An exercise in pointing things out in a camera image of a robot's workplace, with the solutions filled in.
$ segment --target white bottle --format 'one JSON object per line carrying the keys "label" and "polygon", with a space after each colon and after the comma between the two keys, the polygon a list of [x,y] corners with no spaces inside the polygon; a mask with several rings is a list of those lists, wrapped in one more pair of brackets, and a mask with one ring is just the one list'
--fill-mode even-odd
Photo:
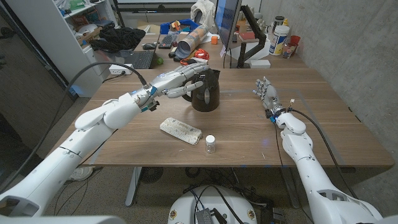
{"label": "white bottle", "polygon": [[216,138],[212,135],[206,137],[206,152],[213,153],[216,151]]}
{"label": "white bottle", "polygon": [[289,33],[290,27],[288,26],[276,26],[274,36],[271,40],[271,46],[269,47],[269,53],[271,55],[281,55],[284,42],[287,34]]}

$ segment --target black jug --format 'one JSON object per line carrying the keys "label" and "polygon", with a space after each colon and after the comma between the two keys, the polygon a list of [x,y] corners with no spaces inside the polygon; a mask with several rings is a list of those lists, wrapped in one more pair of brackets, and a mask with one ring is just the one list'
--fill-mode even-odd
{"label": "black jug", "polygon": [[193,76],[190,80],[192,83],[203,81],[203,85],[191,92],[191,96],[183,95],[182,97],[192,102],[192,107],[197,111],[209,112],[215,110],[220,104],[220,85],[218,78],[220,71],[208,69]]}

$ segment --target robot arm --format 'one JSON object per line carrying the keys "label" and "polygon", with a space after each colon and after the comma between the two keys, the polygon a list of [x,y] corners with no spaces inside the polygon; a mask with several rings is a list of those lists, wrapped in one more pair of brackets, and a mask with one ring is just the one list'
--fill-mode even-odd
{"label": "robot arm", "polygon": [[105,142],[116,129],[127,125],[137,114],[155,110],[156,96],[176,98],[194,90],[203,82],[182,86],[194,74],[208,69],[200,63],[178,67],[157,76],[137,91],[118,99],[108,100],[97,109],[81,115],[75,122],[76,130],[25,179],[0,195],[0,205],[11,205],[2,210],[9,217],[41,216],[50,200],[69,178],[81,160]]}
{"label": "robot arm", "polygon": [[270,81],[264,77],[264,81],[257,80],[256,85],[258,90],[254,93],[261,97],[267,118],[283,129],[282,145],[297,165],[314,222],[344,224],[381,220],[380,213],[371,204],[345,194],[331,183],[312,151],[313,142],[305,132],[305,124],[283,108]]}

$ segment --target gray wall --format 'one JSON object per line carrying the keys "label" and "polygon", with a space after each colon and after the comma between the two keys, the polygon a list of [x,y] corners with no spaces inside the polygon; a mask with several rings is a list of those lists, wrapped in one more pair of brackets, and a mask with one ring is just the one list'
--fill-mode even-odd
{"label": "gray wall", "polygon": [[[285,16],[298,55],[324,77],[398,161],[398,1],[262,0],[267,24]],[[354,186],[383,215],[397,214],[398,168]]]}

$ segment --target table leg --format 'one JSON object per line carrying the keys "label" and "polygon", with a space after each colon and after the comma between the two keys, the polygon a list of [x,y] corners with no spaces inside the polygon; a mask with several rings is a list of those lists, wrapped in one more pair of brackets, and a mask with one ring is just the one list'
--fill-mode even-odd
{"label": "table leg", "polygon": [[139,181],[139,176],[141,175],[141,169],[142,167],[135,167],[134,170],[132,171],[130,187],[129,190],[127,191],[127,197],[125,201],[125,205],[127,207],[132,206],[132,202],[134,200],[134,197],[136,196],[136,190],[138,188],[138,181]]}
{"label": "table leg", "polygon": [[290,203],[293,208],[300,208],[299,196],[296,191],[296,187],[294,185],[292,171],[290,168],[280,168],[282,173],[282,177],[284,178],[287,193],[289,194]]}

